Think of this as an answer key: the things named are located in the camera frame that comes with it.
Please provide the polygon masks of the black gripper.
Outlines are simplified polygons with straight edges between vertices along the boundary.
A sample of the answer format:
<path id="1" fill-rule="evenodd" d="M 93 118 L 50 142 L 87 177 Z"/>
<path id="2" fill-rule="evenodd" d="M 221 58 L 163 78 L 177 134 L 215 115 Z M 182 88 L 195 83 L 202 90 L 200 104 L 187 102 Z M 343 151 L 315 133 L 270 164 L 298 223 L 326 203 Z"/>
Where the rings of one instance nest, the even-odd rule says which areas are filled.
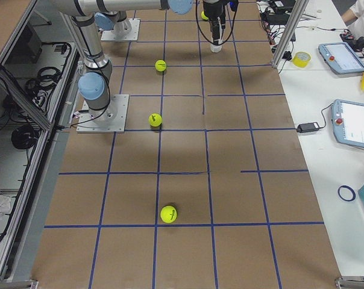
<path id="1" fill-rule="evenodd" d="M 223 0 L 203 0 L 204 14 L 209 19 L 213 45 L 222 45 L 223 43 L 225 5 L 226 1 Z"/>

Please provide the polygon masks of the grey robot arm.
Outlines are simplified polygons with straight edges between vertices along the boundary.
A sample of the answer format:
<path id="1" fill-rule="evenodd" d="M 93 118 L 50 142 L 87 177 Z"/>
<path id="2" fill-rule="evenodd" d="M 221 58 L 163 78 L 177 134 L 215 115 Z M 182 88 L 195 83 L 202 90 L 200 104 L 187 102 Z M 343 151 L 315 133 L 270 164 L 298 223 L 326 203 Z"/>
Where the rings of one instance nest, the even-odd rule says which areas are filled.
<path id="1" fill-rule="evenodd" d="M 211 38 L 203 38 L 210 43 L 212 52 L 217 53 L 228 40 L 224 38 L 226 27 L 226 6 L 237 12 L 237 1 L 204 1 L 201 18 L 210 25 Z M 167 1 L 166 8 L 175 14 L 188 13 L 192 7 L 198 8 L 198 1 Z M 96 26 L 101 32 L 103 42 L 123 42 L 137 40 L 139 36 L 140 19 L 129 18 L 126 9 L 116 11 L 101 11 L 94 14 Z"/>
<path id="2" fill-rule="evenodd" d="M 177 12 L 181 1 L 52 1 L 56 9 L 69 19 L 72 37 L 83 53 L 86 73 L 78 88 L 85 99 L 93 121 L 108 123 L 115 118 L 111 104 L 109 80 L 112 63 L 105 55 L 98 34 L 96 18 L 104 17 L 106 25 L 114 28 L 119 22 L 129 27 L 128 10 L 167 10 Z"/>

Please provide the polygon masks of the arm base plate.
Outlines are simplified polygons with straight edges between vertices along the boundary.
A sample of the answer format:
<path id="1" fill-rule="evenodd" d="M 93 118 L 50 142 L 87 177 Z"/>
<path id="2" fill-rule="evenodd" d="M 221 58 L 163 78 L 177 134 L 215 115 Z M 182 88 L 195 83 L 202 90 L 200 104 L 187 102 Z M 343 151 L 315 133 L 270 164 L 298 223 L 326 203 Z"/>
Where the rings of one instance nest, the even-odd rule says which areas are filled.
<path id="1" fill-rule="evenodd" d="M 129 95 L 113 95 L 110 105 L 102 116 L 94 120 L 98 114 L 95 111 L 80 115 L 77 125 L 78 133 L 124 133 L 129 103 Z"/>
<path id="2" fill-rule="evenodd" d="M 127 18 L 117 22 L 110 31 L 104 31 L 101 36 L 102 42 L 131 42 L 137 41 L 139 36 L 140 19 Z"/>

